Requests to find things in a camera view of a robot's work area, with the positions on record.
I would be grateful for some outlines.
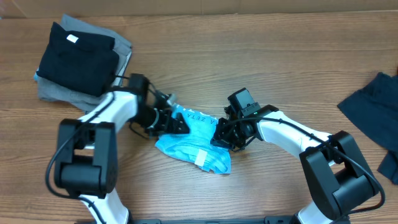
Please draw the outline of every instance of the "light blue t-shirt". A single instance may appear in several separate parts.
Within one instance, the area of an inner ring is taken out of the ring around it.
[[[173,107],[172,117],[181,113],[189,134],[164,134],[155,146],[164,154],[187,162],[195,163],[199,168],[215,174],[231,173],[229,151],[210,144],[218,120],[199,111],[185,109],[180,105]]]

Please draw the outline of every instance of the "dark blue cloth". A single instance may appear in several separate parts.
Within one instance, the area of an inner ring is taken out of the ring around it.
[[[337,107],[367,137],[389,151],[378,171],[398,184],[398,160],[394,160],[398,152],[398,77],[380,72]]]
[[[119,55],[113,47],[113,37],[65,31],[54,22],[36,74],[70,90],[101,96],[116,78]]]

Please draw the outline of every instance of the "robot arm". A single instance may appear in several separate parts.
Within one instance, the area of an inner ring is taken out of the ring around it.
[[[372,181],[374,176],[348,133],[340,131],[331,135],[315,131],[286,117],[274,106],[261,108],[245,88],[228,100],[230,106],[225,112],[229,118],[219,119],[212,144],[228,149],[245,148],[248,138],[257,138],[280,146],[302,163],[313,202],[286,222],[329,224],[339,220],[338,223],[343,223],[342,217],[378,194],[379,187]],[[361,168],[343,159],[340,153]],[[330,166],[342,162],[345,168],[334,174]]]
[[[81,201],[96,223],[132,223],[114,188],[118,177],[116,134],[126,122],[139,123],[150,136],[189,133],[181,114],[171,117],[169,107],[175,97],[156,90],[155,105],[147,106],[148,88],[147,78],[132,74],[128,87],[114,88],[92,112],[60,123],[55,185],[71,198],[84,199]],[[75,149],[94,149],[94,155],[75,155]]]

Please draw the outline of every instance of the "clothing tag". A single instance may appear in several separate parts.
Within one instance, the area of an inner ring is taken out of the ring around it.
[[[202,166],[205,165],[207,152],[199,149],[197,154],[197,159],[195,160],[195,165]]]
[[[79,39],[79,37],[71,35],[71,34],[69,34],[68,37],[67,37],[67,40],[69,40],[70,42],[73,42],[73,43],[76,43],[76,41],[78,39]]]

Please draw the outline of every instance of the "brown wall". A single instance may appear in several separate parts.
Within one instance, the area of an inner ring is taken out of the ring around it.
[[[28,18],[395,9],[398,0],[0,0],[0,16]]]

